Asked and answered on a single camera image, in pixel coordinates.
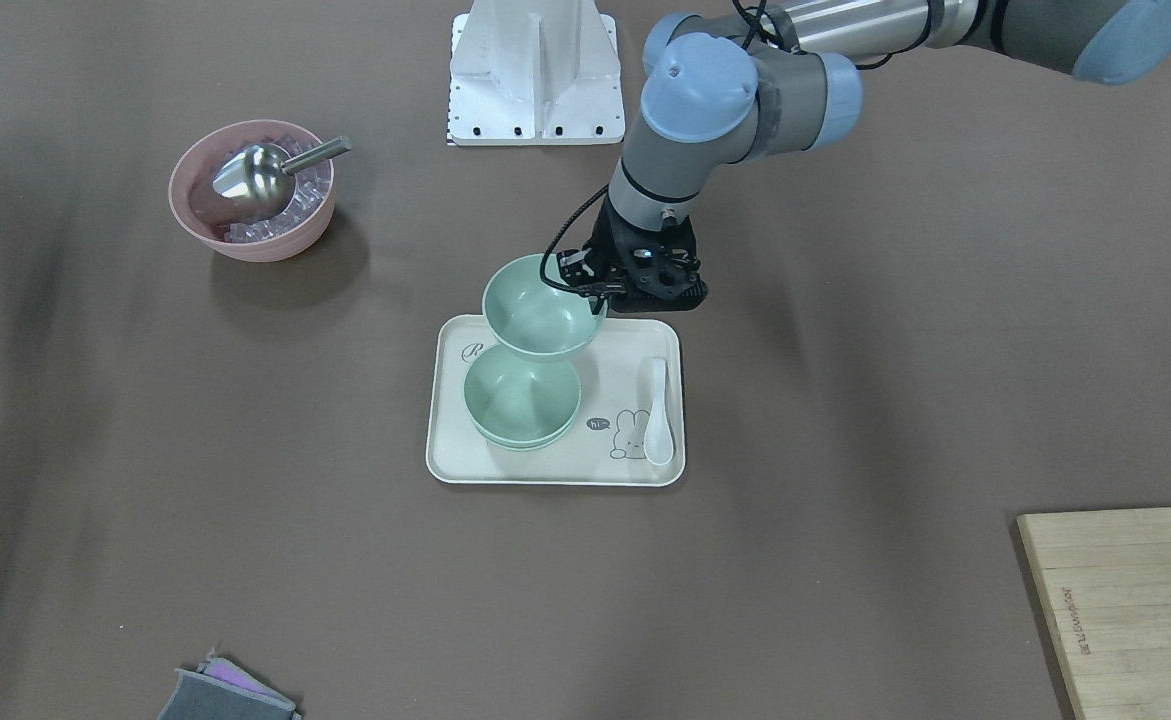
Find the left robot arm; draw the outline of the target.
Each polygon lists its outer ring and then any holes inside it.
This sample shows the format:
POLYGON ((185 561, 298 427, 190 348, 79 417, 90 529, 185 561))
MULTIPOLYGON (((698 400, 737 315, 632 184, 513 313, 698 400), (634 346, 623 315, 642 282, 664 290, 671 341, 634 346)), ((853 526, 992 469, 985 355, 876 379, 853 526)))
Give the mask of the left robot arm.
POLYGON ((1171 1, 737 1, 723 18, 662 18, 591 236, 577 251, 550 244, 540 282, 593 313, 696 309, 708 288, 690 211, 708 174, 841 140, 865 71, 956 46, 1125 85, 1170 55, 1171 1))

